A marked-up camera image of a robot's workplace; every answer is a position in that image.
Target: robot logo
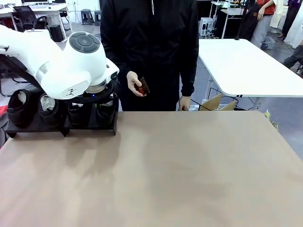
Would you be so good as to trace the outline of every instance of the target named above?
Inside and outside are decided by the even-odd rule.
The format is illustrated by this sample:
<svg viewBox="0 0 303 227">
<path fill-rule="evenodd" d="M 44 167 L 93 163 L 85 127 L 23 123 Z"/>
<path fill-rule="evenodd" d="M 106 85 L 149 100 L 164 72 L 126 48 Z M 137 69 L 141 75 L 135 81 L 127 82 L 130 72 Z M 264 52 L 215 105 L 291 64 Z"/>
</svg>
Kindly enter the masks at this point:
<svg viewBox="0 0 303 227">
<path fill-rule="evenodd" d="M 71 88 L 71 89 L 69 89 L 67 91 L 69 91 L 70 93 L 68 95 L 66 95 L 66 96 L 74 96 L 73 92 L 75 91 L 75 89 Z"/>
</svg>

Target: hand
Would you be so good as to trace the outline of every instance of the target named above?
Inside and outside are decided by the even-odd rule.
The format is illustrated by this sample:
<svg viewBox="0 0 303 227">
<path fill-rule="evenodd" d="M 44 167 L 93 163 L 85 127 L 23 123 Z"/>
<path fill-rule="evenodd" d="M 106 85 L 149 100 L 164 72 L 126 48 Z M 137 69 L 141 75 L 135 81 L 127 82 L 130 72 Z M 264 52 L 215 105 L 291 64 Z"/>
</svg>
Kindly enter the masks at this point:
<svg viewBox="0 0 303 227">
<path fill-rule="evenodd" d="M 142 83 L 138 80 L 137 73 L 133 71 L 129 71 L 126 75 L 128 88 L 138 97 L 143 97 L 143 95 L 136 90 L 134 85 L 136 84 L 138 87 L 142 86 Z"/>
<path fill-rule="evenodd" d="M 178 111 L 189 111 L 190 102 L 191 102 L 190 97 L 182 96 L 179 100 Z"/>
<path fill-rule="evenodd" d="M 257 20 L 261 20 L 261 19 L 263 18 L 264 12 L 265 12 L 265 9 L 262 7 L 262 8 L 259 10 Z"/>
</svg>

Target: drawstring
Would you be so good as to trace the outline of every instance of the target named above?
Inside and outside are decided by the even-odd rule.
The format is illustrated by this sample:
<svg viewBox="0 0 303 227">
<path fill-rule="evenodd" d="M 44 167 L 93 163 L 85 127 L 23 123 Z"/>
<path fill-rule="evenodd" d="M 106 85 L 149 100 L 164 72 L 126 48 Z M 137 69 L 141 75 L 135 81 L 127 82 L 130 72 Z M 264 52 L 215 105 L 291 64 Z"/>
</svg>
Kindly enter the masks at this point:
<svg viewBox="0 0 303 227">
<path fill-rule="evenodd" d="M 151 0 L 151 9 L 152 9 L 152 14 L 155 15 L 155 7 L 153 6 L 153 0 Z"/>
</svg>

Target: gray joint cap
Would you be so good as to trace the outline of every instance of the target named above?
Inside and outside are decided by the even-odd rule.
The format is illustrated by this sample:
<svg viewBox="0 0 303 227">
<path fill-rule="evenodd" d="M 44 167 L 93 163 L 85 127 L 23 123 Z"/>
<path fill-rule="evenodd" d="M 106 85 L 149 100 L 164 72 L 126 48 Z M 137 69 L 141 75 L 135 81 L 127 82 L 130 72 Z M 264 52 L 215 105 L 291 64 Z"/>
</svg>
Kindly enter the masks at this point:
<svg viewBox="0 0 303 227">
<path fill-rule="evenodd" d="M 77 32 L 70 36 L 70 45 L 78 52 L 93 53 L 99 49 L 101 42 L 92 34 Z"/>
</svg>

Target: keyboard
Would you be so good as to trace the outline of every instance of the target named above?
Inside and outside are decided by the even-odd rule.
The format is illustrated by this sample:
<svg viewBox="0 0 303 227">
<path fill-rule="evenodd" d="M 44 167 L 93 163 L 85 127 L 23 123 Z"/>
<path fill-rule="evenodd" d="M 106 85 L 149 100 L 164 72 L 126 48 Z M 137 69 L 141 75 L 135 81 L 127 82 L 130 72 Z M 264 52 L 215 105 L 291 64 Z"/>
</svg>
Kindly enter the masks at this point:
<svg viewBox="0 0 303 227">
<path fill-rule="evenodd" d="M 32 9 L 42 9 L 42 8 L 46 8 L 46 7 L 48 7 L 48 6 L 46 6 L 46 5 L 33 5 L 33 6 L 30 6 L 30 8 L 32 8 Z"/>
</svg>

